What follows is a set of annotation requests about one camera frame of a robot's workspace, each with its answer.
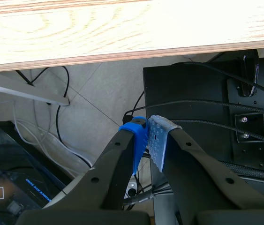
wooden table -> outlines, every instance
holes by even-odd
[[[0,0],[0,71],[264,47],[264,0]]]

bolt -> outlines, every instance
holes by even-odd
[[[248,118],[247,117],[243,117],[242,119],[241,119],[241,122],[242,123],[246,123],[248,121]]]

black cable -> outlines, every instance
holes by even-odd
[[[257,134],[254,134],[254,133],[250,132],[250,131],[246,131],[246,130],[235,128],[235,127],[230,127],[228,125],[224,125],[224,124],[220,124],[220,123],[214,123],[214,122],[208,121],[208,120],[170,120],[170,121],[172,121],[172,122],[194,122],[194,123],[210,124],[210,125],[214,125],[214,126],[217,126],[217,127],[226,128],[226,129],[229,129],[229,130],[232,130],[232,131],[236,131],[236,132],[239,132],[239,133],[242,133],[242,134],[248,134],[249,136],[252,136],[254,138],[257,138],[259,140],[264,141],[264,136],[262,136],[262,135],[257,135]]]
[[[69,88],[69,72],[67,70],[67,68],[65,66],[61,66],[65,69],[66,74],[67,74],[67,85],[66,85],[66,89],[64,92],[63,97],[66,97],[67,92],[68,92],[68,88]],[[46,67],[45,69],[43,69],[31,82],[26,78],[26,76],[20,71],[20,70],[16,70],[16,72],[29,84],[29,85],[33,85],[33,82],[35,82],[49,67]],[[61,106],[58,107],[57,109],[57,113],[56,113],[56,129],[57,129],[57,134],[58,134],[58,139],[60,140],[60,142],[62,142],[66,147],[68,147],[61,139],[61,135],[60,135],[60,131],[59,131],[59,124],[58,124],[58,117],[59,117],[59,111],[60,111]],[[91,168],[91,165],[82,157],[78,156],[89,168]]]
[[[232,106],[232,107],[236,107],[236,108],[241,108],[241,109],[252,110],[252,111],[264,113],[264,109],[252,107],[252,106],[248,106],[248,105],[239,105],[239,104],[234,104],[234,103],[220,102],[220,101],[214,101],[214,100],[204,100],[204,99],[182,99],[182,100],[177,100],[177,101],[163,102],[163,103],[159,103],[159,104],[155,104],[155,105],[147,105],[147,106],[139,107],[136,109],[126,111],[126,113],[124,115],[127,115],[128,113],[138,111],[141,109],[148,109],[148,108],[162,106],[162,105],[170,105],[170,104],[186,103],[186,102],[198,102],[198,103],[206,103],[206,104],[213,104],[213,105]]]
[[[257,83],[254,83],[254,82],[248,81],[248,80],[246,80],[245,78],[242,78],[242,77],[240,77],[240,76],[237,76],[237,75],[234,75],[234,74],[228,73],[228,72],[223,71],[223,70],[221,70],[221,69],[217,69],[217,68],[215,68],[215,67],[213,67],[213,66],[210,66],[210,65],[208,65],[208,64],[206,64],[206,63],[202,63],[202,62],[182,62],[181,64],[184,64],[184,65],[198,65],[198,66],[202,66],[202,67],[207,67],[207,68],[209,68],[209,69],[212,69],[212,70],[217,71],[217,72],[219,72],[219,73],[221,73],[221,74],[227,75],[227,76],[229,76],[229,77],[232,77],[232,78],[234,78],[234,79],[236,79],[236,80],[239,80],[239,81],[242,81],[242,82],[244,82],[244,83],[247,83],[247,84],[249,84],[249,85],[251,85],[251,86],[254,86],[254,87],[256,87],[256,88],[258,88],[258,89],[264,91],[264,87],[261,86],[261,85],[259,85],[259,84],[257,84]]]
[[[136,101],[136,104],[134,105],[134,108],[133,109],[136,109],[136,106],[138,105],[138,102],[140,101],[141,97],[144,95],[144,91],[141,93],[140,97],[138,98],[138,100]]]
[[[143,157],[143,158],[151,158],[150,154],[147,154],[147,153],[144,153],[144,154],[142,155],[142,157]]]
[[[66,97],[67,95],[67,91],[68,91],[68,88],[69,88],[69,72],[67,70],[67,68],[65,66],[62,66],[65,71],[66,71],[66,74],[67,74],[67,85],[66,85],[66,89],[65,89],[65,92],[64,92],[64,95],[63,97]],[[46,71],[48,68],[45,68],[44,70],[41,71],[41,73],[33,80],[35,81],[44,71]],[[57,134],[58,134],[58,139],[60,140],[60,142],[62,142],[62,144],[64,144],[67,148],[68,146],[62,141],[62,138],[61,138],[61,135],[60,135],[60,131],[59,131],[59,124],[58,124],[58,118],[59,118],[59,111],[60,111],[60,108],[61,106],[58,106],[58,109],[57,109],[57,113],[56,113],[56,130],[57,130]],[[91,168],[91,165],[82,157],[78,156],[89,168]]]
[[[31,86],[34,86],[33,82],[29,81],[29,79],[26,78],[26,76],[20,70],[16,70],[16,72],[19,74],[19,76],[22,77],[22,79],[24,79],[26,81],[26,83],[28,83]]]
[[[43,69],[31,82],[34,83],[34,81],[37,80],[41,76],[41,74],[43,74],[44,71],[46,71],[48,68],[49,67],[46,67],[45,69]]]
[[[151,186],[152,186],[152,184],[146,185],[145,187],[143,187],[143,190],[145,190],[145,189],[147,189],[147,188],[149,188]]]

